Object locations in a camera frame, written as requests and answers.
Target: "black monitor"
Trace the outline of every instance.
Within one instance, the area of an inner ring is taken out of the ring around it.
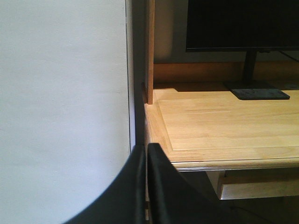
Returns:
[[[299,50],[299,0],[189,0],[187,52],[247,52],[242,83],[226,83],[238,98],[289,98],[252,81],[257,52],[274,50]]]

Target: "white wall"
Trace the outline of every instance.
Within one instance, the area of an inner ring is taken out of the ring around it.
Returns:
[[[125,0],[0,0],[0,21],[0,223],[61,223],[129,154]]]

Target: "wood grain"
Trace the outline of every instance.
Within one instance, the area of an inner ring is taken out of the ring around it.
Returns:
[[[241,80],[242,62],[154,64],[154,83],[223,82]],[[254,79],[298,79],[299,64],[292,61],[257,62]]]
[[[153,103],[155,0],[146,1],[145,86],[146,103]]]
[[[222,200],[299,195],[299,176],[260,175],[220,177],[217,195]]]
[[[152,141],[179,169],[299,166],[299,90],[285,92],[290,100],[242,101],[221,83],[156,85],[145,105]]]

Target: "desk surface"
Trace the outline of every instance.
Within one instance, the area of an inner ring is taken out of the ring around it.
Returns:
[[[148,141],[179,170],[299,167],[299,81],[272,84],[291,99],[239,100],[222,83],[156,84]]]

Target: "wooden drawer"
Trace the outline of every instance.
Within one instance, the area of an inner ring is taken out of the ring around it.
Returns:
[[[299,195],[299,168],[208,171],[219,199]]]

